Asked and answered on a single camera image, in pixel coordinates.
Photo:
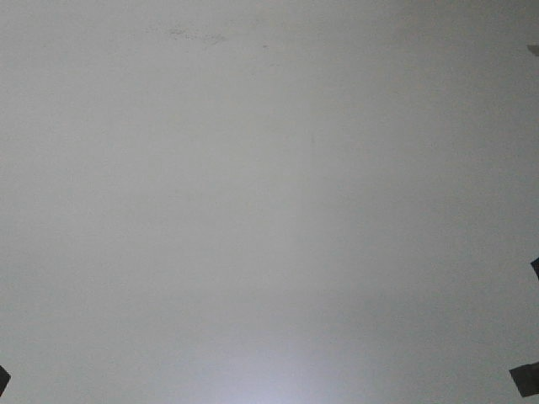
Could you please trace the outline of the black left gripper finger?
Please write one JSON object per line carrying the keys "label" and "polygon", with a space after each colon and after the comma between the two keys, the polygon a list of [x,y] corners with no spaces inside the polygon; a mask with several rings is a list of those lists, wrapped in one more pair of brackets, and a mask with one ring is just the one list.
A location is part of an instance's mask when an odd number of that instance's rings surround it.
{"label": "black left gripper finger", "polygon": [[0,393],[4,393],[10,380],[11,375],[2,366],[0,366]]}

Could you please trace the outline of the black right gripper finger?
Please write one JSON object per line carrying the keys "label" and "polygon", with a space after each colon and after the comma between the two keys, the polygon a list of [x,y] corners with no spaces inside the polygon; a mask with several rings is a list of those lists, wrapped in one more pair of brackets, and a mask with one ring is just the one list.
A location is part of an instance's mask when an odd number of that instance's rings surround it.
{"label": "black right gripper finger", "polygon": [[510,370],[510,376],[521,397],[539,393],[539,363],[524,364]]}
{"label": "black right gripper finger", "polygon": [[539,258],[536,258],[531,262],[531,266],[534,269],[536,276],[539,278]]}

